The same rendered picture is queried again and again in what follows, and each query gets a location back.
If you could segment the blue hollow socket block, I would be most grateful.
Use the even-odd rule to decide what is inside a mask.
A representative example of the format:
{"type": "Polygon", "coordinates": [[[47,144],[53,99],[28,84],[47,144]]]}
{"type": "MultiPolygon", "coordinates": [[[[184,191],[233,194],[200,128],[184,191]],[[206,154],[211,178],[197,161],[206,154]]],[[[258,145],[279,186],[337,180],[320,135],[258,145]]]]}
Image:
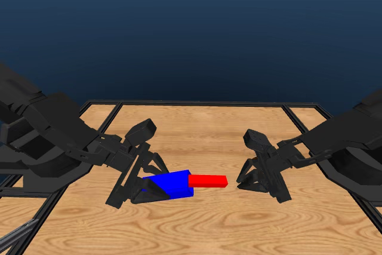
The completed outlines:
{"type": "Polygon", "coordinates": [[[187,198],[194,196],[194,189],[189,187],[189,170],[148,176],[170,196],[170,199],[187,198]]]}

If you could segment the thin red peg bar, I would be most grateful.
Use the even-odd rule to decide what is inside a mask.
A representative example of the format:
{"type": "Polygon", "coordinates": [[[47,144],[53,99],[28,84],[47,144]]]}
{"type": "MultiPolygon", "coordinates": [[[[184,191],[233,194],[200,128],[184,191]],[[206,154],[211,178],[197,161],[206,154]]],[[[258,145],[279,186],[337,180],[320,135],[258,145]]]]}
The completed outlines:
{"type": "Polygon", "coordinates": [[[227,177],[222,175],[188,175],[190,188],[225,188],[228,185],[227,177]]]}

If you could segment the silver aluminium rail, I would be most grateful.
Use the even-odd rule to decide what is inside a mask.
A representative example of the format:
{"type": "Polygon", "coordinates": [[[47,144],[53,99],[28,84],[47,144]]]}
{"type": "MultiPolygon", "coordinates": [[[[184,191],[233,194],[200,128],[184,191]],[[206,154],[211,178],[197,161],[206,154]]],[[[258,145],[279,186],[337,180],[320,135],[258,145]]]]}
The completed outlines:
{"type": "Polygon", "coordinates": [[[28,222],[0,238],[0,253],[6,250],[9,246],[13,245],[21,237],[29,233],[38,222],[38,219],[29,220],[28,222]]]}

